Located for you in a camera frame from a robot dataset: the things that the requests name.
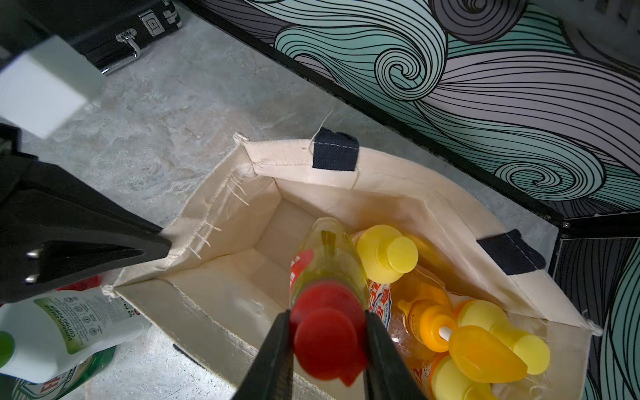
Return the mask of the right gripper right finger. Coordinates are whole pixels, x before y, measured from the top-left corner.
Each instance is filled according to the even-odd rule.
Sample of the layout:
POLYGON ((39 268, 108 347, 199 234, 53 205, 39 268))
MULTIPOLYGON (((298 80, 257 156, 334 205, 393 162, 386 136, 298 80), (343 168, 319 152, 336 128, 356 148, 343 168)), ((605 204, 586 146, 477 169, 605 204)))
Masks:
POLYGON ((367 400, 427 399, 417 385, 380 317, 365 312, 368 366, 364 373, 367 400))

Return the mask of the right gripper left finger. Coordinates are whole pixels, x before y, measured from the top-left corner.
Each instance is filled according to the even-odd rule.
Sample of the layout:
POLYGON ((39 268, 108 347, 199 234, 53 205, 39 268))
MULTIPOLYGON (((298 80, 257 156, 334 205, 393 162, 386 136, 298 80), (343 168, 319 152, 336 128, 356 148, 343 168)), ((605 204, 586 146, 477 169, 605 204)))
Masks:
POLYGON ((290 310, 280 313, 233 400, 291 400, 293 350, 290 345, 290 310))

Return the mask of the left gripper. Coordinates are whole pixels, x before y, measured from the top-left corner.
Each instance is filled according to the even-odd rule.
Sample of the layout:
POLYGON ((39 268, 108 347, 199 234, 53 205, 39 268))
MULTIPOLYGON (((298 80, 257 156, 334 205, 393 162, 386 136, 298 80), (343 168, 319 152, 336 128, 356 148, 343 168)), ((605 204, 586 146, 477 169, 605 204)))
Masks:
POLYGON ((21 151, 1 123, 1 300, 16 303, 168 255, 161 228, 57 165, 21 151))

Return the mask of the large orange dish soap bottle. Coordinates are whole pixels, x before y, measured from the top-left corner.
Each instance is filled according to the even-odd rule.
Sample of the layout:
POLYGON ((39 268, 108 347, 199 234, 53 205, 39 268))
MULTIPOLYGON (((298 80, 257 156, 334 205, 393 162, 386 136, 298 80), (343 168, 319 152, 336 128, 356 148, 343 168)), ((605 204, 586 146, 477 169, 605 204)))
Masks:
POLYGON ((464 376, 479 383, 511 383, 528 367, 484 328, 461 327, 444 282, 417 266, 394 283, 369 283, 369 310, 378 315, 403 360, 417 369, 449 355, 464 376))

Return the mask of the beige canvas shopping bag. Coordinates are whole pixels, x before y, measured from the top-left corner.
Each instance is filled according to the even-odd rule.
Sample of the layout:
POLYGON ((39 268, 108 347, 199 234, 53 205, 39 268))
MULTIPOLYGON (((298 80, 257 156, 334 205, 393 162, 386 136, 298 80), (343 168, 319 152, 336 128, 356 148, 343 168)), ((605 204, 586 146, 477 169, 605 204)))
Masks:
POLYGON ((583 396, 592 329, 547 273, 545 259, 476 198, 433 170, 347 137, 245 138, 163 231, 165 258, 121 271, 113 294, 190 356, 239 387, 276 317, 288 307, 289 265, 313 223, 349 233, 378 224, 436 245, 452 262, 438 276, 455 293, 505 307, 540 334, 551 364, 504 399, 583 396))

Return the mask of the yellow-green bottle red cap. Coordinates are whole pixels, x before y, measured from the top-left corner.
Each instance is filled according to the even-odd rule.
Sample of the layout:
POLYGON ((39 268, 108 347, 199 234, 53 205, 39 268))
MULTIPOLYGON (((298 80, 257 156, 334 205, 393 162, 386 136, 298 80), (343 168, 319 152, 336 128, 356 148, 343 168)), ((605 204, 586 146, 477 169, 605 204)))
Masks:
POLYGON ((320 218, 293 258, 289 329, 302 369, 351 386, 368 366, 368 280, 351 238, 334 218, 320 218))

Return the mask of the white bottle green cap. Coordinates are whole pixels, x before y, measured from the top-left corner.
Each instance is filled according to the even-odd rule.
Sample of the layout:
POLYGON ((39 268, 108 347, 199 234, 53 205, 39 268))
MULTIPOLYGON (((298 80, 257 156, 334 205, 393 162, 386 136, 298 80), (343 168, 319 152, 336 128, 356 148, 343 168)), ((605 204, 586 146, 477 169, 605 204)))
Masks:
POLYGON ((151 326, 101 288, 56 291, 1 306, 1 373, 45 383, 151 326))

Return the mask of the yellow cap orange bottle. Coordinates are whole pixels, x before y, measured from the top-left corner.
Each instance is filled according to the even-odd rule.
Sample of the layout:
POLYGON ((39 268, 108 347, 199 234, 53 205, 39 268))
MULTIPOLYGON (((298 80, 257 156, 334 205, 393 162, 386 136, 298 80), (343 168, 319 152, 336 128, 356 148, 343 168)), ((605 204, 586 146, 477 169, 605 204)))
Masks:
POLYGON ((416 244, 392 226, 373 226, 353 234, 352 241, 368 279, 375 283, 394 283, 418 264, 416 244))
POLYGON ((477 383, 464 375, 449 353, 439 353, 423 363, 420 379, 429 399, 497 400, 488 383, 477 383))
POLYGON ((528 374, 540 375, 551 362, 551 350, 539 336, 516 328, 498 305, 466 299, 453 307, 459 326, 473 325, 490 332, 524 361, 528 374))

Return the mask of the red liquid bottle red cap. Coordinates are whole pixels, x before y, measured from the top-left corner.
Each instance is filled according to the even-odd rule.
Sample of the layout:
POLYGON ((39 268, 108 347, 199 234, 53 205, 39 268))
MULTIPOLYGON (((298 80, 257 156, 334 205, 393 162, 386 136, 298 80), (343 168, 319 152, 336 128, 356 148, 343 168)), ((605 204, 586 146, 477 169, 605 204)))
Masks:
POLYGON ((58 288, 58 291, 85 291, 91 288, 97 288, 101 285, 102 279, 99 275, 93 276, 91 278, 85 278, 76 283, 72 283, 70 285, 63 286, 58 288))

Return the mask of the dark green bottle red cap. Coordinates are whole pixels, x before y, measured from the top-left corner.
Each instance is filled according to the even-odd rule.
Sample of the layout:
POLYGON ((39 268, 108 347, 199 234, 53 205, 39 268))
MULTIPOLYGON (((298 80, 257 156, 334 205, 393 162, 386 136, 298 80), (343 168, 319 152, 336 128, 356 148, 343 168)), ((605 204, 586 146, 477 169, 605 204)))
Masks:
POLYGON ((1 376, 1 400, 55 400, 81 387, 95 375, 101 373, 113 361, 117 347, 95 353, 85 362, 61 373, 46 383, 1 376))

